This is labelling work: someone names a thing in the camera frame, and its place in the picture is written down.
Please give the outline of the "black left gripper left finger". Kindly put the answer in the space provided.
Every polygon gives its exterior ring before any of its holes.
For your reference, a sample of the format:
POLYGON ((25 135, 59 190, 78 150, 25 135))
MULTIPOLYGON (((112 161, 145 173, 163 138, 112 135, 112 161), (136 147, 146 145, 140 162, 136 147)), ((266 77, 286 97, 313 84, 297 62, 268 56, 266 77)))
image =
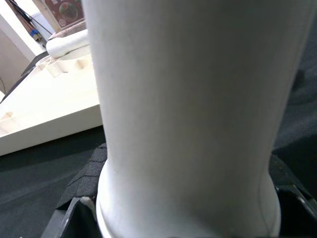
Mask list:
POLYGON ((107 145, 103 143, 66 186, 41 238, 102 238, 96 201, 99 178, 106 160, 107 145))

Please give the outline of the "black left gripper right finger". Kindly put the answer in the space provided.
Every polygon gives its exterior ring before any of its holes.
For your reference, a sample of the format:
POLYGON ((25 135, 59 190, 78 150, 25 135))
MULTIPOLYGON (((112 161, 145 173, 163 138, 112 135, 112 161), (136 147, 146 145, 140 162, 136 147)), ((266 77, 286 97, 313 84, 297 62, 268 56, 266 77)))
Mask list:
POLYGON ((281 209, 281 238, 317 238, 317 200, 276 155, 271 155, 269 174, 281 209))

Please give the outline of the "white plastic table leg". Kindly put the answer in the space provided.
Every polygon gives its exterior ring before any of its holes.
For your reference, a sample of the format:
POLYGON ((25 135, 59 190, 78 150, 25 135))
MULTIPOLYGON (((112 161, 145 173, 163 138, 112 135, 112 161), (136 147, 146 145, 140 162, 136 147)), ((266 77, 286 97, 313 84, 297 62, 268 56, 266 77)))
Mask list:
POLYGON ((279 235, 269 159, 317 0, 83 0, 103 238, 279 235))
POLYGON ((51 57, 57 59, 87 45, 89 45, 89 37, 88 29, 85 29, 69 36, 49 40, 46 49, 51 57))

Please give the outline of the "black tablecloth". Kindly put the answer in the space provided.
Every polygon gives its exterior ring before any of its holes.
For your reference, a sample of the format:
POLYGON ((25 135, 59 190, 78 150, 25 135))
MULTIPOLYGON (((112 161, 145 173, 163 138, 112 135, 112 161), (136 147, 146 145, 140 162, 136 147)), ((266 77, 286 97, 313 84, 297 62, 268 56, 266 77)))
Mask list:
MULTIPOLYGON (((66 186, 106 143, 101 126, 0 157, 0 238, 41 238, 66 186)), ((317 200, 317 21, 272 151, 317 200)))

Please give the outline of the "beige patterned cover cloth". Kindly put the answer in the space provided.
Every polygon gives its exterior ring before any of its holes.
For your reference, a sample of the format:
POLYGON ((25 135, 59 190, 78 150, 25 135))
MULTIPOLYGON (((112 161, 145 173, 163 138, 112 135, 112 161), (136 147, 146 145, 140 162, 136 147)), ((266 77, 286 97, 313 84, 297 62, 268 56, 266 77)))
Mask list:
POLYGON ((72 34, 75 34, 77 32, 80 32, 82 30, 85 30, 87 29, 87 26, 86 26, 86 22, 85 21, 82 21, 82 22, 79 22, 73 26, 70 26, 69 28, 67 29, 64 29, 64 30, 61 30, 57 33, 53 33, 50 37, 49 37, 49 40, 52 40, 54 38, 63 38, 63 37, 66 37, 66 36, 69 36, 69 35, 72 35, 72 34))

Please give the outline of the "orange-lidded clear storage bin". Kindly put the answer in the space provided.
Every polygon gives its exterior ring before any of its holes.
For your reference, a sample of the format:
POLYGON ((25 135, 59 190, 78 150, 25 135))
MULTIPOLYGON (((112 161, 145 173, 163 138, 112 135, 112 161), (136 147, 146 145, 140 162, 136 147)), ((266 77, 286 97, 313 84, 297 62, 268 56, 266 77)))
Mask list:
POLYGON ((60 30, 85 19, 81 0, 43 0, 60 30))

